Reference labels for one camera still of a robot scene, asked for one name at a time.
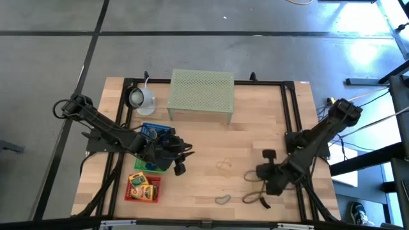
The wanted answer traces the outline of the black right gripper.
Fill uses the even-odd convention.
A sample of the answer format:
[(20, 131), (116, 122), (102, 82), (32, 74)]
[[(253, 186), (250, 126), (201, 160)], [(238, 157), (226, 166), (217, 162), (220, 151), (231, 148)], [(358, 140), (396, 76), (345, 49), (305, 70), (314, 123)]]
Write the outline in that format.
[(268, 195), (279, 196), (289, 183), (289, 179), (285, 173), (281, 171), (281, 165), (274, 163), (276, 159), (275, 150), (264, 149), (262, 156), (268, 160), (268, 163), (256, 166), (256, 176), (265, 182), (266, 193)]

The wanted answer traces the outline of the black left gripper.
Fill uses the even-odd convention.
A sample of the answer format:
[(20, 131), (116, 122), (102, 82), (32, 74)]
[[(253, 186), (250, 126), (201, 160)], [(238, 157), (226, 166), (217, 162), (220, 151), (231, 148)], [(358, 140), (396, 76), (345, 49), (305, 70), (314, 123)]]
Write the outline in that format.
[(174, 173), (181, 176), (186, 172), (184, 161), (194, 152), (192, 145), (186, 143), (177, 135), (171, 135), (167, 141), (154, 140), (147, 143), (140, 153), (140, 159), (146, 163), (155, 164), (159, 169), (166, 171), (175, 163)]

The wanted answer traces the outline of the blue plastic basket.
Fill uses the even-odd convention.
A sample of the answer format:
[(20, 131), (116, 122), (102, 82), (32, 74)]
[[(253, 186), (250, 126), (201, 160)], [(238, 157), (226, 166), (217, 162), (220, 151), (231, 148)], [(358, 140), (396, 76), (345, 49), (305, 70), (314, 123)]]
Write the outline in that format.
[(176, 134), (176, 130), (170, 126), (155, 123), (143, 123), (141, 133), (149, 141), (154, 141), (157, 139), (167, 141), (171, 135)]

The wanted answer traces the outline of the small yellow crayon box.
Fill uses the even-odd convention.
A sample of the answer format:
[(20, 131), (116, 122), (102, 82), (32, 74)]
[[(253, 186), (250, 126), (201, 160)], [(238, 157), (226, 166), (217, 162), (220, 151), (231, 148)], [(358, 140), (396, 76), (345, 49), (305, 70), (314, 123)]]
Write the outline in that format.
[(134, 188), (139, 187), (141, 185), (149, 185), (150, 184), (147, 177), (144, 175), (143, 172), (138, 172), (138, 173), (135, 173), (135, 174), (131, 174), (128, 177), (128, 180), (129, 180), (131, 186), (134, 187)]

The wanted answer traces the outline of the large yellow crayon box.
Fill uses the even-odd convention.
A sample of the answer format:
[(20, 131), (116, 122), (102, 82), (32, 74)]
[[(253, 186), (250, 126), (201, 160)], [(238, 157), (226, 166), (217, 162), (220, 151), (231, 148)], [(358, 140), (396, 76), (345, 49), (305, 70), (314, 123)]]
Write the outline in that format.
[(133, 199), (154, 202), (158, 197), (157, 185), (140, 185), (138, 187), (132, 187), (130, 195)]

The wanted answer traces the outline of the white desk lamp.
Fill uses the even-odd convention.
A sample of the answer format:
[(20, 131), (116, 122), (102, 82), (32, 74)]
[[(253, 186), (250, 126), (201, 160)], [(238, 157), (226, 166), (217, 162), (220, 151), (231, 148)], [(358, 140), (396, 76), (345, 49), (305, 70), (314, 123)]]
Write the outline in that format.
[(142, 116), (149, 116), (155, 112), (156, 96), (148, 88), (132, 86), (125, 91), (124, 101), (131, 110), (136, 110)]

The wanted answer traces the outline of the red plastic basket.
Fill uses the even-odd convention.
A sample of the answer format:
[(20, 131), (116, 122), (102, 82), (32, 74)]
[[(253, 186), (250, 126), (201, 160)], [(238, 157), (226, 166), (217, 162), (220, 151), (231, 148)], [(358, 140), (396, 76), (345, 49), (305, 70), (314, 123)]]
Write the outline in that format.
[(146, 176), (148, 181), (149, 181), (149, 185), (157, 185), (158, 186), (158, 197), (157, 200), (154, 202), (147, 202), (147, 201), (141, 201), (141, 200), (137, 200), (137, 199), (133, 199), (130, 195), (130, 190), (132, 188), (129, 180), (127, 181), (127, 187), (126, 187), (126, 191), (125, 191), (125, 196), (124, 196), (124, 200), (126, 201), (133, 201), (133, 202), (142, 202), (142, 203), (157, 203), (159, 202), (160, 199), (160, 189), (161, 189), (161, 177), (158, 176)]

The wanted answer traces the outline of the green plastic basket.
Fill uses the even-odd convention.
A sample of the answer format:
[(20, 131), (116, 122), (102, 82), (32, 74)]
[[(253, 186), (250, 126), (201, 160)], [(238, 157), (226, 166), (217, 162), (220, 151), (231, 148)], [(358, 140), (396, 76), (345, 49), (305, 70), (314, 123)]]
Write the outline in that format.
[(136, 159), (135, 160), (135, 164), (134, 164), (134, 169), (135, 170), (140, 170), (140, 171), (145, 171), (145, 172), (149, 172), (149, 173), (164, 173), (163, 170), (159, 169), (158, 167), (156, 168), (155, 171), (151, 171), (151, 170), (147, 170), (145, 168), (146, 162), (140, 160), (140, 159)]

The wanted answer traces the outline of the green perforated metal shelf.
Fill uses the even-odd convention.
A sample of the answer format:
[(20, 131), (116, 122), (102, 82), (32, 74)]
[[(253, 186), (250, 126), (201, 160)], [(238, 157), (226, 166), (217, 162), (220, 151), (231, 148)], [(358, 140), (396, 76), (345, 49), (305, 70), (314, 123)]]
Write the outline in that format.
[(231, 72), (174, 69), (168, 96), (169, 119), (178, 111), (234, 112), (235, 78)]

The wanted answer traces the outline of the person's shoe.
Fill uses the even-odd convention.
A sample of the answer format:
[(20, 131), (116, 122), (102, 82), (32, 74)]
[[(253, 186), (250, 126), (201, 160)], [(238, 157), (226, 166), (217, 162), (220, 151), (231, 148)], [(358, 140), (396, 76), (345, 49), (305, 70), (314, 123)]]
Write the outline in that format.
[(374, 223), (369, 221), (364, 206), (359, 202), (350, 204), (350, 215), (353, 223), (361, 226), (374, 226)]

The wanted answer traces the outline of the black metal stand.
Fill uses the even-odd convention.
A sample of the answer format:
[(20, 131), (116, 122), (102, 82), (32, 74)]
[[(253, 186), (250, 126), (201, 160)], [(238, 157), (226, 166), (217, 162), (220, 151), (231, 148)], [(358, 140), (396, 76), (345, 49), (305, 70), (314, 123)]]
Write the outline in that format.
[(366, 167), (390, 162), (394, 180), (384, 184), (386, 191), (395, 192), (404, 229), (409, 230), (409, 59), (381, 78), (389, 83), (401, 141), (390, 146), (345, 160), (330, 166), (333, 176), (358, 171)]

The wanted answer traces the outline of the black rig crossbar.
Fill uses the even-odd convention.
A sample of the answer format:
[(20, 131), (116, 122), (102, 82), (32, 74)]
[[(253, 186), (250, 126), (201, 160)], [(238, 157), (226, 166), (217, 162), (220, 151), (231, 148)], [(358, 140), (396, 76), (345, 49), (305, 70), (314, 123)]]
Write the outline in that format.
[[(100, 227), (103, 220), (136, 220), (132, 226), (184, 226), (199, 227), (201, 220), (171, 220), (153, 218), (112, 218), (111, 216), (69, 217), (47, 220), (30, 220), (23, 222), (0, 223), (0, 230), (84, 230)], [(277, 229), (278, 223), (294, 223), (314, 226), (315, 230), (404, 230), (403, 228), (371, 227), (346, 224), (344, 222), (323, 222), (305, 220), (301, 222), (265, 222), (265, 221), (230, 221), (213, 220), (213, 228), (217, 227), (248, 227)]]

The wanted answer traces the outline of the grey furniture foot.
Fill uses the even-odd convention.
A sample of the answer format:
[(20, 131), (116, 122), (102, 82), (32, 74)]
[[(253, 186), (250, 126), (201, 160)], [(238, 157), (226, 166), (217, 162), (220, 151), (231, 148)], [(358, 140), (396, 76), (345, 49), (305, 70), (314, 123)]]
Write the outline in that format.
[(24, 152), (24, 147), (18, 146), (16, 144), (0, 140), (0, 153), (2, 151), (13, 151), (15, 153), (23, 153)]

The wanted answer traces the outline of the silver bracket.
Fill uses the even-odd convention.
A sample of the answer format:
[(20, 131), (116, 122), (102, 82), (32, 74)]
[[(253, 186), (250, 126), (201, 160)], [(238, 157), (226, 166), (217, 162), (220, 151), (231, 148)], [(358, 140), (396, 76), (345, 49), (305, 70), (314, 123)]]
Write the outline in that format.
[(278, 223), (277, 228), (283, 230), (315, 230), (314, 226), (294, 223)]
[(100, 227), (109, 229), (117, 226), (131, 226), (136, 224), (136, 220), (103, 220), (100, 222)]

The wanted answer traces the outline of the black aluminium table frame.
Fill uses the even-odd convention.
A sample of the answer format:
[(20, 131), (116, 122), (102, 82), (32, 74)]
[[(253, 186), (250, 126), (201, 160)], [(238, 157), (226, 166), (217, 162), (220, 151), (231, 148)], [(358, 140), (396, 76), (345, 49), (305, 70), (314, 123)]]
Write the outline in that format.
[[(289, 186), (280, 196), (267, 196), (271, 208), (260, 203), (244, 204), (242, 197), (260, 188), (260, 183), (244, 180), (246, 171), (263, 163), (261, 152), (274, 149), (278, 160), (286, 156), (284, 134), (311, 128), (316, 122), (311, 87), (306, 82), (238, 80), (235, 83), (234, 113), (226, 116), (205, 112), (177, 112), (167, 115), (170, 82), (152, 79), (148, 87), (157, 97), (157, 110), (148, 117), (119, 111), (121, 93), (131, 79), (109, 77), (100, 99), (99, 111), (109, 118), (139, 125), (144, 122), (169, 125), (193, 145), (194, 154), (185, 161), (186, 172), (173, 170), (161, 175), (157, 203), (124, 200), (128, 176), (134, 173), (135, 158), (125, 155), (120, 178), (106, 193), (100, 213), (120, 219), (230, 220), (301, 222), (297, 191)], [(219, 170), (216, 163), (230, 158), (230, 170)], [(216, 197), (230, 195), (225, 205)]]

